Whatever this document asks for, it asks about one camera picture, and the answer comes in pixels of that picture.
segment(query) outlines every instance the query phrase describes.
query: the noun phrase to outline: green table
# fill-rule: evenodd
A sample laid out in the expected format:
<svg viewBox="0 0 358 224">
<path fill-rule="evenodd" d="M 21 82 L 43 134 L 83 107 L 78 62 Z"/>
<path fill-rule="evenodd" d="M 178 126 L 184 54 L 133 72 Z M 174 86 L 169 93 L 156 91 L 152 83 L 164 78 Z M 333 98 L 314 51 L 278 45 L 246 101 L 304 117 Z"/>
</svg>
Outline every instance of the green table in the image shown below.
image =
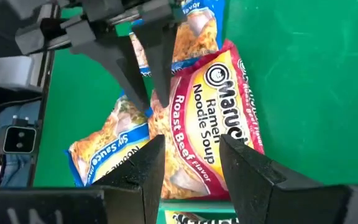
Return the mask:
<svg viewBox="0 0 358 224">
<path fill-rule="evenodd" d="M 267 155 L 327 184 L 358 183 L 358 0 L 229 0 L 226 15 Z M 73 186 L 63 152 L 101 128 L 119 93 L 96 62 L 56 53 L 35 186 Z"/>
</svg>

